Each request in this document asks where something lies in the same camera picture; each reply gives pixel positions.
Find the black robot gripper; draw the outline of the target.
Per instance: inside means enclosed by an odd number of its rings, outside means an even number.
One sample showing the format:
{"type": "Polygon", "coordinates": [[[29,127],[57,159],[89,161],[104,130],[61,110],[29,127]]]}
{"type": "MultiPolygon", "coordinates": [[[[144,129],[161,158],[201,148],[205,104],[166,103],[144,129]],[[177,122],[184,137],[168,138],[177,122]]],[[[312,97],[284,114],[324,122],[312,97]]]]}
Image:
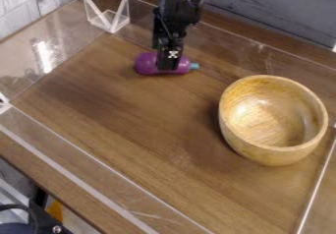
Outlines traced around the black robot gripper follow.
{"type": "Polygon", "coordinates": [[[184,37],[188,26],[201,18],[205,0],[160,0],[153,9],[152,48],[157,50],[157,68],[173,71],[178,67],[182,55],[182,41],[169,39],[184,37]]]}

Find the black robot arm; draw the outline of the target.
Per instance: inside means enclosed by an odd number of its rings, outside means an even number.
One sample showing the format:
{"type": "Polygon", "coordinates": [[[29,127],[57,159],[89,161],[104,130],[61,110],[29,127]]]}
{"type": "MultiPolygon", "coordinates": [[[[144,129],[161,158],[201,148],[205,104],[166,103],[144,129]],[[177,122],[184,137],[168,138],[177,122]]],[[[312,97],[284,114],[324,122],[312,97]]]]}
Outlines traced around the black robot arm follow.
{"type": "Polygon", "coordinates": [[[186,29],[198,23],[204,0],[160,0],[153,9],[152,48],[157,51],[160,71],[178,68],[186,29]]]}

